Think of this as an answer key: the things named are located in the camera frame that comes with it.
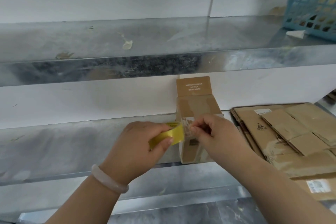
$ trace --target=packing tape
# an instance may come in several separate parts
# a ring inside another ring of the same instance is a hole
[[[184,131],[183,131],[183,125],[180,122],[168,122],[166,123],[168,126],[170,126],[172,129],[162,132],[156,137],[150,139],[149,146],[152,150],[155,146],[157,146],[162,140],[164,140],[167,137],[172,137],[173,142],[171,145],[177,144],[179,142],[182,142],[184,140]]]

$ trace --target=forearm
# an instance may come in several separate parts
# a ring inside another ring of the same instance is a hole
[[[237,174],[269,223],[336,223],[336,215],[315,201],[284,173],[255,155]]]
[[[105,224],[119,196],[89,176],[46,224]]]

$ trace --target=blue plastic basket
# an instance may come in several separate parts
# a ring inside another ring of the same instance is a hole
[[[336,41],[336,0],[288,0],[283,26]]]

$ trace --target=white bangle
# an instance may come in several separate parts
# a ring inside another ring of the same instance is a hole
[[[101,184],[109,188],[110,190],[118,193],[126,193],[128,192],[128,185],[124,186],[118,184],[114,181],[110,176],[105,174],[97,165],[93,165],[91,169],[91,174],[94,178],[96,178]]]

